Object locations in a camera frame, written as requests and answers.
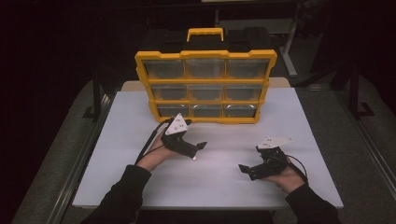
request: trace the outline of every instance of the table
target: table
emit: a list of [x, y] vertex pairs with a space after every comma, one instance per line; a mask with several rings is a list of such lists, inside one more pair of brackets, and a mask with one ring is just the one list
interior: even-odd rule
[[[257, 146], [266, 135], [293, 137], [282, 147], [308, 172], [311, 188], [335, 207], [343, 203], [321, 157], [293, 88], [269, 88], [256, 124], [193, 123], [184, 136], [192, 144], [207, 142], [197, 161], [177, 157], [157, 168], [143, 193], [142, 209], [255, 209], [289, 207], [274, 184], [250, 181], [238, 164], [262, 163]], [[133, 164], [158, 123], [144, 91], [120, 91], [108, 114], [73, 201], [93, 208]]]

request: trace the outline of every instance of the white triangular marker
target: white triangular marker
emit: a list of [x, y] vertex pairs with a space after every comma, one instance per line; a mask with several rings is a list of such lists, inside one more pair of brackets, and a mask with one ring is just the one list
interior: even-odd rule
[[264, 141], [262, 141], [257, 148], [273, 148], [273, 147], [280, 147], [287, 143], [294, 142], [292, 138], [279, 138], [279, 137], [270, 137], [266, 136]]
[[165, 134], [170, 135], [170, 134], [174, 134], [174, 133], [185, 132], [187, 130], [188, 130], [187, 123], [183, 119], [183, 116], [181, 116], [181, 114], [179, 113], [175, 117], [174, 121], [172, 121], [171, 125], [166, 130]]

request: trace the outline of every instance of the black cable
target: black cable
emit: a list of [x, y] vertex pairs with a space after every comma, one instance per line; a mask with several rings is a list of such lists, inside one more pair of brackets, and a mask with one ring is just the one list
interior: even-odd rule
[[161, 122], [157, 128], [152, 131], [151, 136], [148, 138], [148, 141], [146, 142], [146, 144], [143, 146], [142, 150], [140, 151], [139, 155], [137, 156], [136, 161], [134, 162], [135, 165], [137, 165], [137, 163], [142, 160], [142, 158], [145, 155], [145, 152], [147, 151], [149, 145], [151, 144], [152, 140], [154, 139], [154, 137], [157, 135], [158, 130], [161, 128], [161, 126], [163, 126], [163, 124], [169, 122], [169, 119], [164, 120], [163, 122]]
[[145, 155], [143, 155], [142, 159], [143, 159], [145, 156], [147, 156], [149, 153], [151, 153], [151, 152], [153, 152], [153, 151], [155, 151], [155, 150], [157, 150], [157, 149], [159, 149], [159, 148], [161, 148], [161, 147], [163, 147], [163, 145], [161, 145], [161, 146], [159, 146], [159, 147], [156, 147], [156, 148], [152, 149], [151, 151], [148, 151], [148, 153], [146, 153]]
[[290, 157], [290, 158], [292, 158], [292, 159], [294, 159], [294, 160], [296, 160], [297, 162], [299, 162], [300, 163], [300, 165], [303, 167], [303, 169], [304, 169], [304, 175], [305, 175], [305, 177], [306, 177], [306, 179], [308, 179], [308, 174], [306, 173], [306, 169], [305, 169], [305, 167], [303, 166], [303, 163], [302, 162], [300, 162], [299, 160], [297, 160], [297, 158], [295, 158], [295, 157], [292, 157], [292, 156], [290, 156], [290, 155], [286, 155], [287, 157]]
[[[295, 157], [292, 157], [292, 156], [289, 156], [289, 155], [285, 155], [285, 156], [297, 160]], [[271, 156], [271, 157], [268, 157], [268, 158], [273, 159], [273, 160], [276, 160], [276, 161], [281, 161], [281, 162], [285, 163], [285, 164], [288, 165], [292, 170], [294, 170], [294, 171], [297, 173], [297, 175], [299, 175], [299, 176], [303, 179], [303, 181], [304, 181], [306, 184], [308, 184], [308, 175], [307, 175], [307, 173], [306, 173], [306, 169], [305, 169], [305, 167], [303, 166], [303, 163], [300, 162], [299, 160], [297, 160], [297, 162], [299, 162], [299, 163], [301, 164], [301, 166], [303, 166], [303, 169], [304, 169], [305, 174], [303, 174], [303, 172], [301, 172], [301, 170], [300, 170], [297, 166], [295, 166], [292, 162], [282, 161], [280, 158], [274, 157], [274, 156]]]

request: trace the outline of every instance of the person's left hand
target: person's left hand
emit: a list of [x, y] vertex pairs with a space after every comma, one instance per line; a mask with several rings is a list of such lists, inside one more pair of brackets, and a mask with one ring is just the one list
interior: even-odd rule
[[163, 145], [161, 136], [163, 136], [163, 133], [158, 134], [146, 155], [137, 163], [137, 166], [145, 168], [151, 172], [167, 159], [180, 155], [177, 152], [166, 148]]

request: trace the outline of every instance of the dark background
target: dark background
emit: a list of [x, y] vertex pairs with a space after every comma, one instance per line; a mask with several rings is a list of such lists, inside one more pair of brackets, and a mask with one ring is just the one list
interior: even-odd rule
[[[39, 169], [79, 91], [98, 73], [105, 91], [137, 79], [134, 55], [148, 28], [212, 27], [215, 8], [200, 1], [1, 1], [1, 207], [8, 223]], [[288, 17], [295, 1], [229, 5], [222, 20]], [[184, 7], [170, 7], [173, 4]], [[387, 1], [332, 1], [313, 71], [352, 55], [362, 75], [395, 112], [394, 19]]]

